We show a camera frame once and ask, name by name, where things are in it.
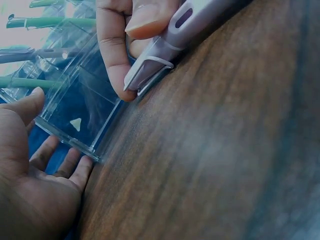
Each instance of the plastic tray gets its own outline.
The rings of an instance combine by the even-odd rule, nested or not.
[[[32,39],[34,35],[38,43],[36,50],[67,51],[59,57],[39,53],[27,61],[0,64],[3,87],[0,96],[6,102],[13,102],[42,86],[45,106],[36,119],[37,125],[99,160],[101,140],[124,103],[109,82],[95,26],[83,26],[67,19],[95,19],[95,6],[89,1],[65,1],[65,4],[43,7],[39,16],[66,20],[53,28],[21,28],[21,38],[26,35]],[[12,36],[13,32],[19,33],[18,28],[5,29],[4,35]]]

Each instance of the pen clip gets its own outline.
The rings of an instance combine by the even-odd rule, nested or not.
[[[124,90],[126,91],[131,83],[135,80],[139,72],[141,71],[142,67],[146,63],[146,61],[153,61],[159,64],[163,64],[163,68],[161,68],[158,72],[156,72],[154,75],[147,78],[144,82],[140,83],[138,88],[138,96],[141,96],[145,91],[147,91],[157,80],[157,78],[167,69],[173,69],[175,66],[173,63],[164,60],[160,57],[156,56],[146,56],[146,58],[141,62],[139,67],[134,71],[134,75],[132,76],[131,80],[126,84]]]

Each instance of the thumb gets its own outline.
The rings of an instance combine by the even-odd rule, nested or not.
[[[16,112],[27,126],[41,113],[44,104],[44,91],[37,87],[29,96],[13,103],[1,104],[0,108]]]
[[[159,35],[179,8],[180,0],[133,0],[132,18],[126,33],[133,39]]]

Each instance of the palm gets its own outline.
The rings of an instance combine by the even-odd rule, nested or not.
[[[9,199],[8,208],[16,218],[25,219],[27,229],[37,231],[37,236],[57,239],[74,221],[92,162],[84,156],[77,165],[80,152],[72,148],[58,171],[47,175],[44,170],[59,144],[54,136],[29,160],[28,132],[43,102],[41,91],[17,103],[0,105],[0,197]]]

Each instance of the wooden surface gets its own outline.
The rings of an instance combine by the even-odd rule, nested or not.
[[[319,13],[254,0],[130,104],[78,237],[319,239]]]

